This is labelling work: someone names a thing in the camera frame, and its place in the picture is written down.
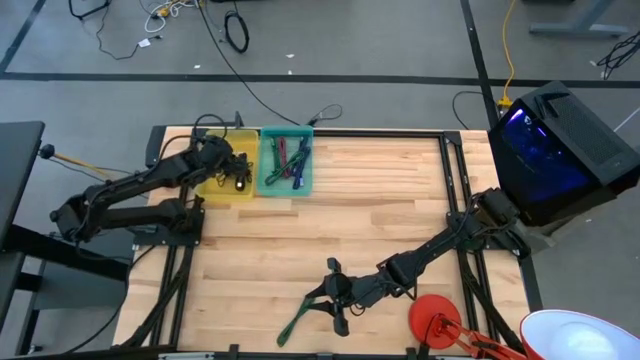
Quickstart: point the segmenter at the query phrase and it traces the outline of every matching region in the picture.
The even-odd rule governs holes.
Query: wooden table
[[[164,141],[190,129],[167,127]],[[239,344],[242,352],[404,354],[405,348],[417,346],[407,325],[411,301],[405,297],[385,298],[361,317],[348,314],[351,334],[346,338],[333,332],[329,315],[310,311],[286,346],[276,345],[303,296],[328,273],[328,257],[336,257],[346,274],[362,276],[375,272],[381,260],[414,249],[445,228],[449,203],[437,140],[344,133],[316,136],[310,197],[205,203],[206,222],[193,257],[179,350],[227,351],[230,344]],[[486,132],[460,134],[472,192],[498,187]],[[174,141],[166,155],[182,150],[187,141]],[[449,158],[457,175],[453,151]],[[453,180],[464,209],[460,179]],[[177,194],[177,189],[156,190],[149,202]],[[131,271],[115,344],[127,339],[155,304],[166,251],[155,249]],[[529,313],[518,261],[507,251],[484,254],[493,301],[517,331]],[[455,252],[428,265],[418,283],[420,295],[446,296],[465,319]],[[484,314],[476,308],[486,333]],[[165,342],[172,309],[165,316]],[[454,346],[443,353],[461,351]]]

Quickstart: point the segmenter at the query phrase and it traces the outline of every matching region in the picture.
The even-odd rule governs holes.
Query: desk
[[[167,127],[164,141],[190,131]],[[336,257],[348,275],[366,275],[378,262],[418,247],[445,227],[444,214],[451,204],[443,156],[440,142],[424,138],[427,133],[442,134],[317,130],[310,197],[205,203],[203,238],[193,255],[178,349],[224,352],[230,344],[239,344],[241,352],[404,354],[405,348],[416,347],[407,325],[411,301],[404,297],[385,298],[362,317],[349,314],[351,335],[346,338],[333,333],[327,314],[314,311],[298,322],[285,347],[278,348],[276,337],[303,296],[328,273],[328,257]],[[486,132],[449,134],[460,134],[471,191],[497,187]],[[187,141],[172,142],[166,155],[180,151]],[[443,146],[455,174],[450,180],[456,201],[464,209],[454,146]],[[177,189],[156,190],[149,202],[177,196]],[[155,249],[131,271],[114,344],[126,340],[155,304],[166,252]],[[503,250],[484,254],[494,303],[517,330],[530,311],[518,261]],[[418,283],[420,295],[446,296],[465,318],[455,252],[431,263]],[[476,308],[480,329],[486,332],[482,310]],[[161,343],[168,339],[171,309]],[[445,353],[461,354],[456,347]]]

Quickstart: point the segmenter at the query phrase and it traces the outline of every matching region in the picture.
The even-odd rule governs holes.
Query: gray floor
[[[0,0],[1,49],[11,44],[35,2]],[[80,12],[82,7],[100,2],[74,3]],[[532,37],[526,30],[530,21],[572,18],[585,2],[549,7],[518,1],[508,34],[517,78],[599,78],[600,69],[592,67],[589,60],[598,60],[615,40]],[[489,76],[506,78],[500,36],[508,1],[471,3]],[[238,5],[251,30],[250,50],[240,56],[229,51],[228,45],[222,47],[240,73],[477,76],[457,1],[262,0]],[[229,8],[229,4],[209,6],[219,24]],[[80,23],[67,11],[66,1],[47,1],[7,71],[230,73],[193,9],[183,9],[179,18],[169,19],[162,41],[125,61],[114,61],[97,51],[94,34],[100,15]],[[639,14],[637,1],[618,0],[603,21],[637,31]],[[146,37],[145,17],[137,1],[114,1],[102,33],[104,47],[117,54],[129,52]],[[616,71],[612,79],[640,80],[638,65],[640,57]],[[479,90],[473,86],[407,84],[257,83],[251,87],[270,106],[300,121],[328,104],[340,103],[344,115],[331,126],[432,129],[460,129],[451,112],[451,98],[460,90]],[[515,98],[529,90],[512,88],[510,94]],[[502,89],[493,91],[499,99]],[[640,89],[573,91],[612,128],[640,106]],[[488,129],[480,96],[461,96],[457,108],[470,128]],[[55,144],[59,152],[127,170],[141,167],[151,126],[189,124],[205,112],[231,119],[236,110],[249,125],[282,123],[239,83],[0,81],[0,121],[42,120],[47,124],[43,141]],[[620,135],[630,145],[640,145],[640,119],[630,121]],[[89,184],[91,179],[82,175],[37,161],[17,222],[41,232],[53,230],[48,212]],[[640,268],[633,227],[639,200],[640,191],[634,189],[594,209],[562,229],[555,247],[535,256],[546,307],[588,312],[640,335],[640,315],[633,306],[640,300],[640,287],[632,276]],[[91,308],[69,310],[60,305],[63,309],[44,311],[35,342],[51,353],[81,342],[112,314],[122,289],[112,293]],[[24,300],[28,294],[16,298]],[[24,317],[20,306],[14,305],[11,320],[0,336],[0,357],[12,354],[11,344],[19,334],[8,329]],[[85,349],[106,348],[113,331],[112,326]]]

